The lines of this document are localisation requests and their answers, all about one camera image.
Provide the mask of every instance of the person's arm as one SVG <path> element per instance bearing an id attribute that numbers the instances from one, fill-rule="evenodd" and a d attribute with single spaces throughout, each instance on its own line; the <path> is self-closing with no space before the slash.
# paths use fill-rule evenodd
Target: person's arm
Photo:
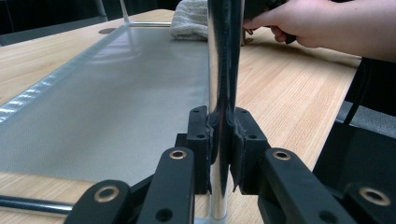
<path id="1" fill-rule="evenodd" d="M 271 26 L 278 42 L 286 32 L 305 47 L 396 62 L 395 0 L 289 0 L 244 22 L 248 29 L 261 26 Z"/>

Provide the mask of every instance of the wooden table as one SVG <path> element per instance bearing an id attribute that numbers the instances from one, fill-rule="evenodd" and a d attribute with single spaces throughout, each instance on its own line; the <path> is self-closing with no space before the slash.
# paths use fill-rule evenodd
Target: wooden table
<path id="1" fill-rule="evenodd" d="M 170 21 L 173 12 L 155 10 L 134 21 Z M 0 48 L 0 105 L 36 83 L 116 28 L 109 21 L 63 34 Z M 242 47 L 237 106 L 250 111 L 272 147 L 297 153 L 313 168 L 354 77 L 360 58 L 327 49 L 306 49 L 274 41 L 257 30 Z M 92 182 L 0 173 L 0 194 L 74 203 Z M 229 223 L 262 223 L 257 197 L 230 193 Z M 196 215 L 205 216 L 206 197 L 196 199 Z M 1 223 L 63 223 L 62 217 L 0 211 Z"/>

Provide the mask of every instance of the wood grain surface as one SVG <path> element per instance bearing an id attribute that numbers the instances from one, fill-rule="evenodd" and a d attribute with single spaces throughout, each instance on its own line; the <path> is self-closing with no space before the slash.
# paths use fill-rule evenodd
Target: wood grain surface
<path id="1" fill-rule="evenodd" d="M 173 12 L 155 10 L 135 21 L 170 21 Z M 0 48 L 0 105 L 103 38 L 98 32 L 123 20 Z M 259 123 L 272 147 L 294 151 L 312 169 L 354 77 L 360 58 L 327 49 L 275 42 L 261 28 L 241 48 L 237 106 Z M 74 203 L 93 183 L 37 175 L 0 173 L 0 194 Z M 229 223 L 262 223 L 256 196 L 229 192 Z M 196 216 L 207 216 L 207 196 L 196 197 Z M 0 211 L 1 223 L 63 223 L 45 217 Z"/>

